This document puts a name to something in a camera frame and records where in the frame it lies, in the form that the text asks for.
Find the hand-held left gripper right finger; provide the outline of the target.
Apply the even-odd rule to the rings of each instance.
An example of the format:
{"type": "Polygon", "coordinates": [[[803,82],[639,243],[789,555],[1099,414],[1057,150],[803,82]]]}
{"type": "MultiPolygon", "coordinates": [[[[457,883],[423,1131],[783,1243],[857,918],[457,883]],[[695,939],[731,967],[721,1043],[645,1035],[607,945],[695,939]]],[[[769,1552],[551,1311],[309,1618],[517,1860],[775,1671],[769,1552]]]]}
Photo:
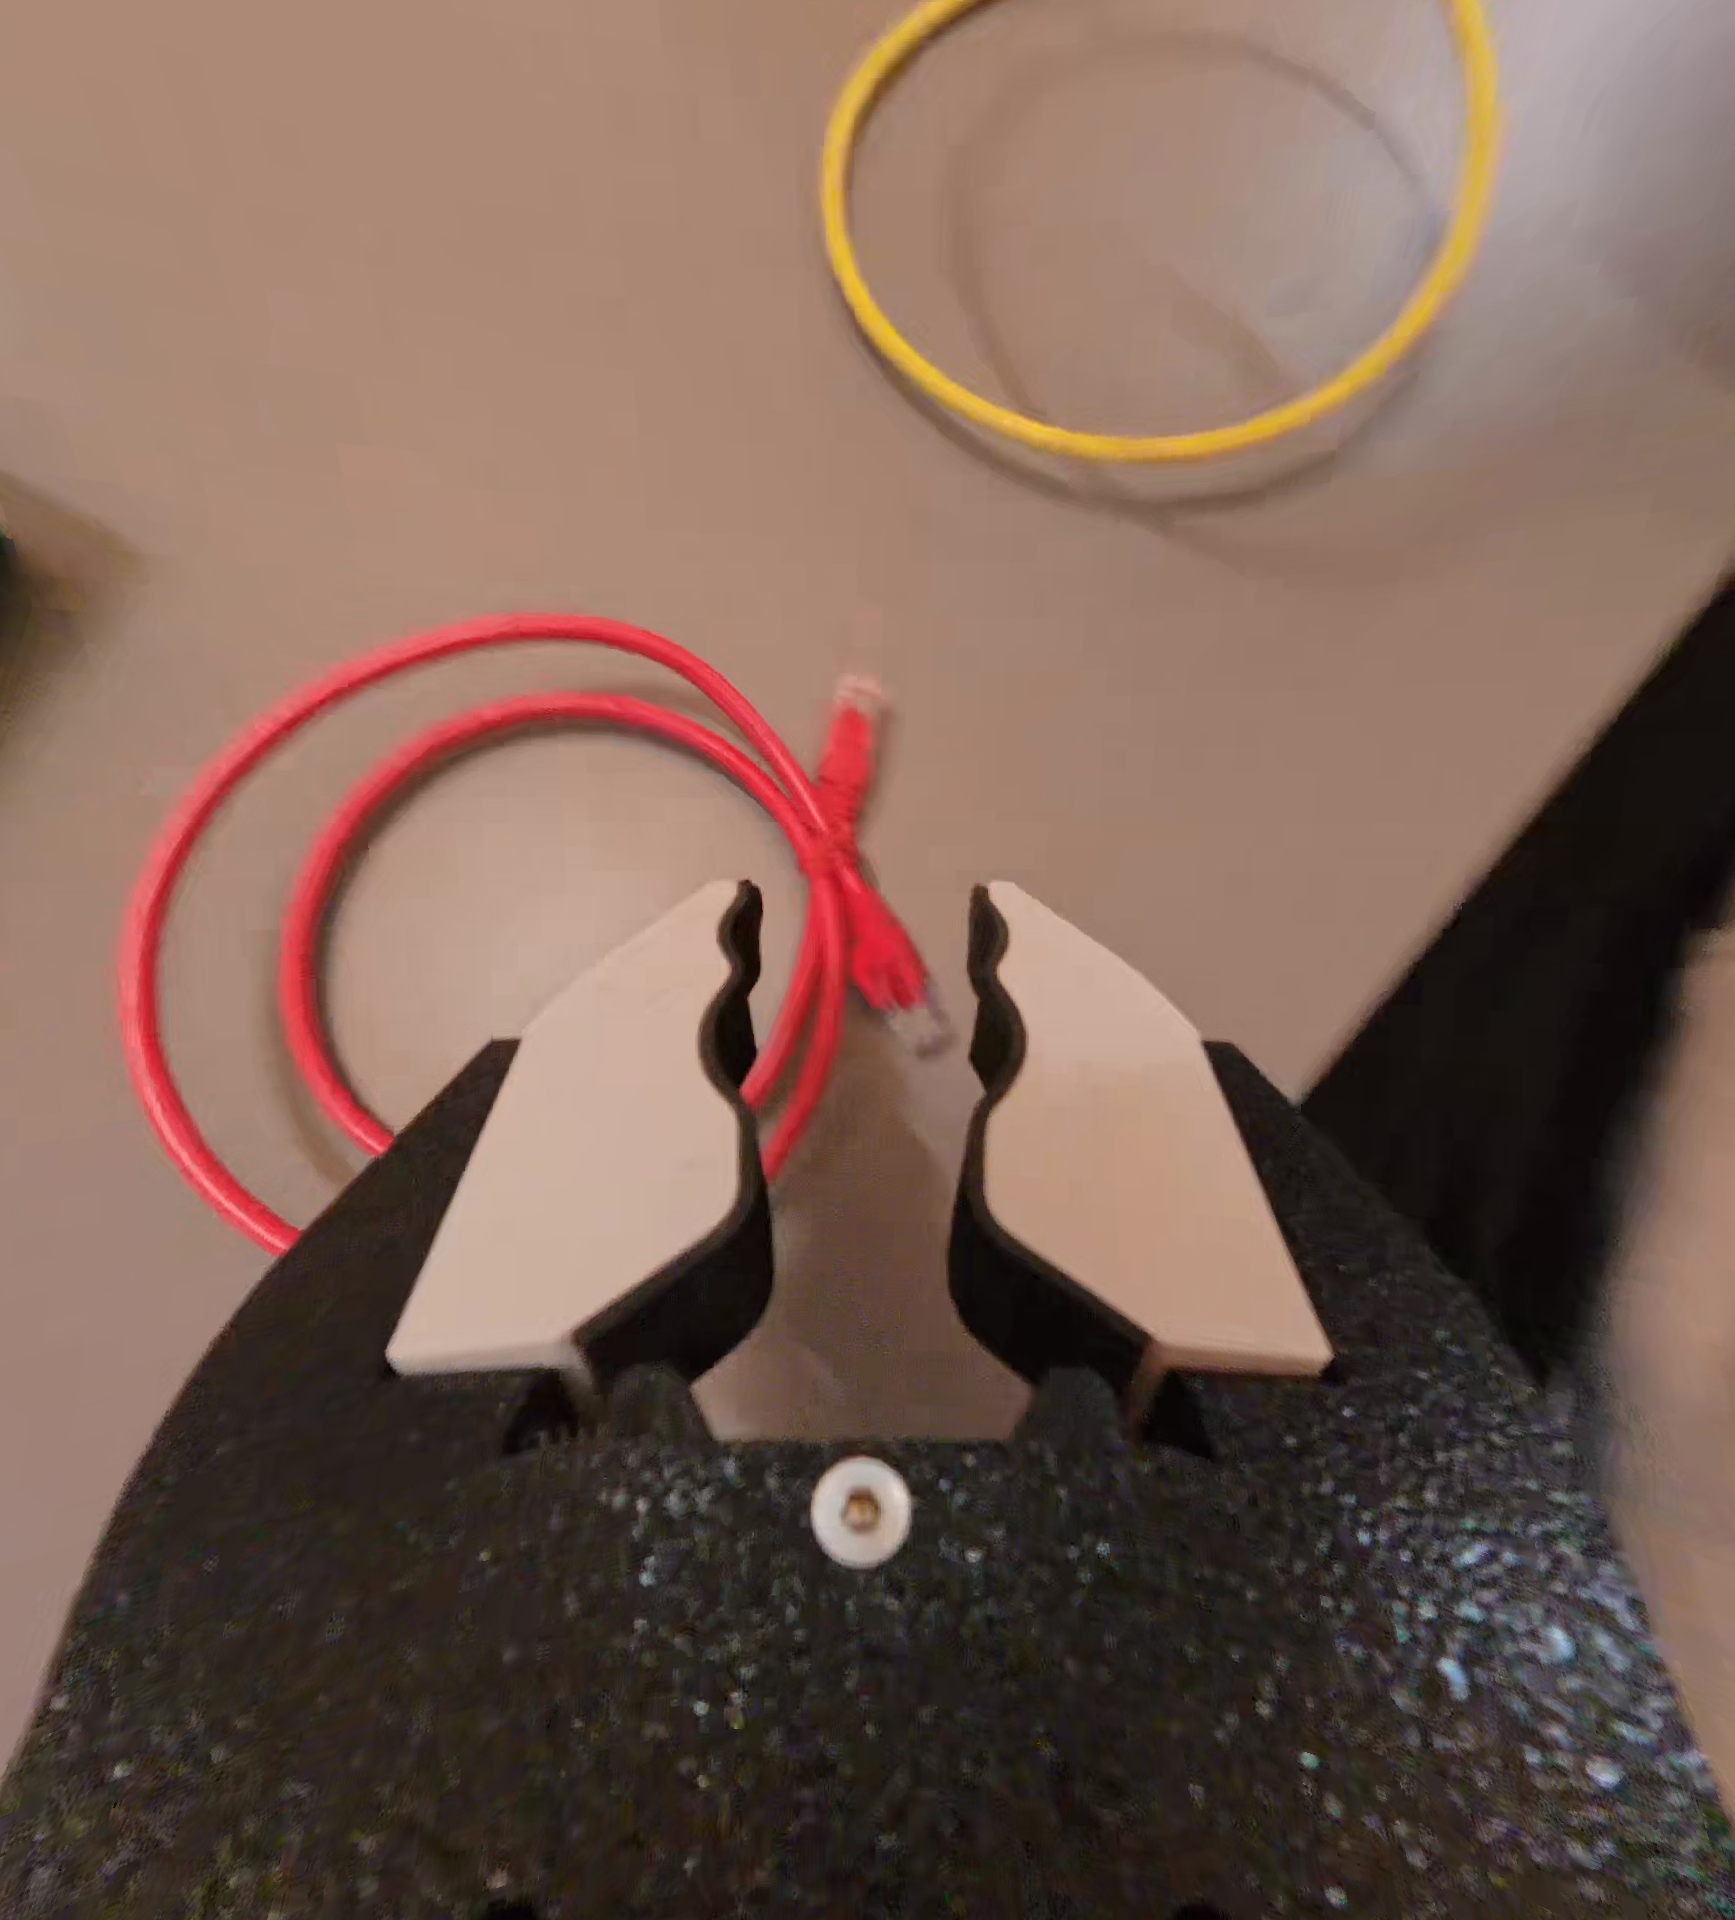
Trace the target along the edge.
{"type": "Polygon", "coordinates": [[[1025,889],[969,904],[971,1117],[947,1249],[975,1344],[1081,1370],[1141,1425],[1166,1380],[1322,1380],[1310,1304],[1194,1025],[1025,889]]]}

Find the dark cloth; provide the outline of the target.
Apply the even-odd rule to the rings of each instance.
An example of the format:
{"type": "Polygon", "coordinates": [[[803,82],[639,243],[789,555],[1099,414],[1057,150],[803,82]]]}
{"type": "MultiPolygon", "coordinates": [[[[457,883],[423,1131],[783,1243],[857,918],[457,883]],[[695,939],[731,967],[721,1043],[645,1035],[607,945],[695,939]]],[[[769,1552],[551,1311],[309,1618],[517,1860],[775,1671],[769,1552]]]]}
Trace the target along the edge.
{"type": "Polygon", "coordinates": [[[1732,887],[1735,571],[1304,1098],[1536,1376],[1576,1353],[1676,974],[1732,887]]]}

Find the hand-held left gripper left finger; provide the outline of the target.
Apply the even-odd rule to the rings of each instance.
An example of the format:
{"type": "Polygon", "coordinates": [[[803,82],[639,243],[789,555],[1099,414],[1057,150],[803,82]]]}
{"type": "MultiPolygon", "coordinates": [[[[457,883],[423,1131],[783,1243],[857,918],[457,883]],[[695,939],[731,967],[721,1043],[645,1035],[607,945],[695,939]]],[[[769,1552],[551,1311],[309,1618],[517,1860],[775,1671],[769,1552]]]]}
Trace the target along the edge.
{"type": "Polygon", "coordinates": [[[397,1376],[691,1383],[757,1331],[761,914],[749,880],[705,883],[523,1026],[385,1349],[397,1376]]]}

